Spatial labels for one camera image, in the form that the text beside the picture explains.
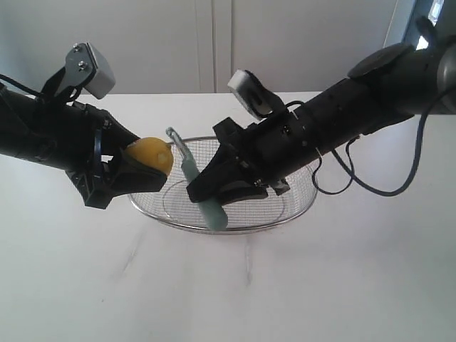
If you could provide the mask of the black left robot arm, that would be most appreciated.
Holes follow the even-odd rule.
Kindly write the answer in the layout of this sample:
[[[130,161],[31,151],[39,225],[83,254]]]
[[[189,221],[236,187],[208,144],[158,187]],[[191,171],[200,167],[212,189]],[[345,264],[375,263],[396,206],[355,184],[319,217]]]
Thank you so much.
[[[87,207],[160,191],[167,175],[125,151],[139,137],[79,94],[54,97],[1,76],[1,154],[64,171]]]

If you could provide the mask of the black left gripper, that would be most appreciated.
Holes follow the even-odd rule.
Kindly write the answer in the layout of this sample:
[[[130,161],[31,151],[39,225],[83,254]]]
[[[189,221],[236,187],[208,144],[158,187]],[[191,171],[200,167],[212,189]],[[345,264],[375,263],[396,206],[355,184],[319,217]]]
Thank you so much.
[[[83,123],[88,131],[83,136],[85,145],[81,161],[66,174],[85,206],[105,209],[113,196],[159,192],[163,188],[167,175],[144,165],[124,151],[140,138],[107,110],[86,104]],[[103,162],[103,155],[113,158]]]

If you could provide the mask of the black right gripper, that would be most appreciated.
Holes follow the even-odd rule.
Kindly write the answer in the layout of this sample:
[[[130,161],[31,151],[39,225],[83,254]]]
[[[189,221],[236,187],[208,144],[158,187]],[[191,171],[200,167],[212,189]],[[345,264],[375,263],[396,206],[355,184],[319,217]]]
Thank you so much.
[[[316,159],[317,122],[302,110],[284,110],[243,128],[232,118],[213,127],[219,147],[187,186],[190,201],[216,199],[222,206],[264,200],[267,190],[288,189],[286,177]]]

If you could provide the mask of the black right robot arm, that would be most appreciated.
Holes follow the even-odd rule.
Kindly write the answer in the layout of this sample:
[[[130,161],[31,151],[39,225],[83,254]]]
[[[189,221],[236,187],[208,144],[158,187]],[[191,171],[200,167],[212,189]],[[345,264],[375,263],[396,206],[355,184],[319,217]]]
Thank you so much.
[[[214,126],[219,147],[187,186],[194,203],[226,205],[289,190],[286,178],[359,135],[415,115],[455,113],[455,36],[427,18],[416,21],[427,48],[396,43],[363,59],[348,76],[311,100],[284,103],[248,70],[229,89],[255,118],[242,127],[231,118]]]

